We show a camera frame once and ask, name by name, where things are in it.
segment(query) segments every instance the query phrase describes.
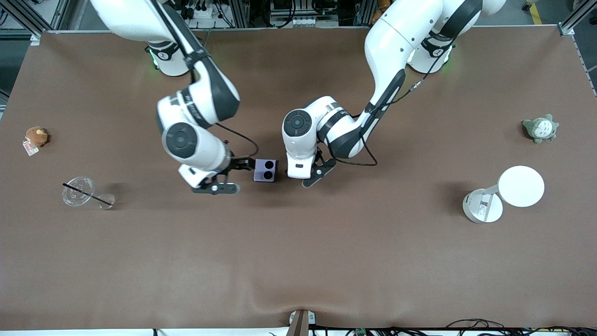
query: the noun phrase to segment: brown tabletop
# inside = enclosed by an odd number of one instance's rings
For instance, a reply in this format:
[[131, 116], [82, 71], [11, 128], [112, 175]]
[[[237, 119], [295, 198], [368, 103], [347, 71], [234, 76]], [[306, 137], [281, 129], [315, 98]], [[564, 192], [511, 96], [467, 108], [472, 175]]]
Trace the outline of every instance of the brown tabletop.
[[[156, 102], [188, 76], [155, 71], [141, 42], [44, 35], [0, 122], [0, 328], [266, 327], [298, 308], [335, 326], [597, 325], [597, 100], [573, 40], [553, 26], [471, 29], [376, 128], [377, 167], [339, 165], [305, 190], [283, 174], [282, 119], [326, 94], [361, 111], [366, 34], [211, 34], [242, 99], [225, 124], [281, 160], [275, 184], [233, 172], [234, 196], [192, 194], [162, 148]], [[536, 145], [521, 121], [545, 113], [558, 138]], [[53, 139], [28, 157], [32, 126]], [[470, 222], [464, 195], [520, 164], [544, 177], [543, 199]], [[119, 203], [66, 206], [61, 183], [79, 175]]]

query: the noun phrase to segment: black straw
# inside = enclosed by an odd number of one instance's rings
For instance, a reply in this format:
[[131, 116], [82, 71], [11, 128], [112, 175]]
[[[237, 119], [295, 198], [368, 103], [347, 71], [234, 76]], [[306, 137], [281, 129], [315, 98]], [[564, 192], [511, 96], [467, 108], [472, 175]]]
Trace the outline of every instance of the black straw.
[[83, 195], [91, 196], [91, 198], [93, 198], [94, 200], [98, 200], [98, 201], [100, 201], [100, 202], [102, 202], [102, 203], [106, 203], [106, 204], [108, 204], [109, 206], [112, 206], [112, 203], [110, 203], [110, 202], [106, 202], [106, 201], [102, 200], [101, 198], [97, 198], [97, 197], [95, 197], [95, 196], [93, 196], [93, 195], [91, 195], [91, 194], [88, 194], [88, 193], [86, 193], [86, 192], [85, 192], [85, 191], [83, 191], [83, 190], [77, 189], [77, 188], [75, 188], [75, 187], [73, 187], [73, 186], [71, 186], [71, 185], [68, 185], [68, 184], [66, 184], [66, 183], [63, 183], [62, 185], [64, 185], [66, 188], [70, 188], [70, 189], [73, 189], [74, 191], [78, 191], [79, 193], [81, 193], [81, 194], [83, 194]]

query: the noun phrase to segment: brown plush toy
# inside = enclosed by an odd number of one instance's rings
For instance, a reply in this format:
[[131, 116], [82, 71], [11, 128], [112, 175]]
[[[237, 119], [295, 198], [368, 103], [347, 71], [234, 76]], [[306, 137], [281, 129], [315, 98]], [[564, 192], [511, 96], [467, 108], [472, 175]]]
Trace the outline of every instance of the brown plush toy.
[[41, 147], [48, 142], [48, 133], [39, 126], [28, 129], [25, 136], [33, 146]]

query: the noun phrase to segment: white lamp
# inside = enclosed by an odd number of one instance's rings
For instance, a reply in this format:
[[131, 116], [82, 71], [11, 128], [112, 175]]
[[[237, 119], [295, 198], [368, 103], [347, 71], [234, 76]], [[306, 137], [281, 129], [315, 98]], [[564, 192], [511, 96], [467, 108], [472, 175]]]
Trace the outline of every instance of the white lamp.
[[543, 178], [536, 170], [526, 166], [508, 168], [497, 184], [487, 189], [477, 189], [462, 202], [464, 214], [478, 224], [500, 219], [503, 206], [497, 193], [508, 204], [527, 207], [537, 203], [545, 192]]

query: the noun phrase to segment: gray floor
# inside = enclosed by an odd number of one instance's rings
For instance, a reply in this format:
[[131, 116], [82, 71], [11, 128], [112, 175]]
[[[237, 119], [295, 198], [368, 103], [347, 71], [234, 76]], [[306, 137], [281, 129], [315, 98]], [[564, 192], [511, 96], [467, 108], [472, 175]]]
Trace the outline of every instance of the gray floor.
[[[100, 18], [88, 0], [81, 1], [80, 8], [83, 13], [80, 18], [73, 18], [69, 27], [77, 30], [106, 30]], [[504, 7], [494, 16], [480, 18], [477, 25], [533, 25], [529, 12], [521, 10], [526, 0], [506, 0]], [[541, 0], [537, 11], [543, 24], [555, 24], [563, 21], [570, 15], [573, 0]], [[597, 26], [589, 24], [589, 18], [584, 19], [575, 30], [575, 39], [583, 55], [584, 62], [593, 82], [597, 83]], [[0, 40], [0, 88], [10, 92], [17, 78], [23, 61], [28, 41], [2, 41]]]

